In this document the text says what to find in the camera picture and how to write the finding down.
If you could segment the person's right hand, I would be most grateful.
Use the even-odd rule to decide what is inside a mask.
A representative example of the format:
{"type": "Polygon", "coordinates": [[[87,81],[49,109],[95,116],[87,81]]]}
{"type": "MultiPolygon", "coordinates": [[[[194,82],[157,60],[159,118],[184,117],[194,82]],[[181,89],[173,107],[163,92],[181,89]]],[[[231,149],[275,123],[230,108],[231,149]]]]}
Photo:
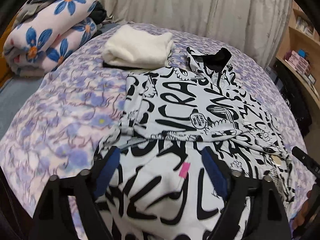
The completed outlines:
{"type": "Polygon", "coordinates": [[[298,226],[301,226],[304,223],[305,217],[310,210],[309,198],[311,196],[311,193],[312,193],[311,190],[307,192],[307,194],[306,194],[307,200],[303,203],[301,209],[294,217],[292,225],[291,225],[292,230],[295,230],[298,226]]]}

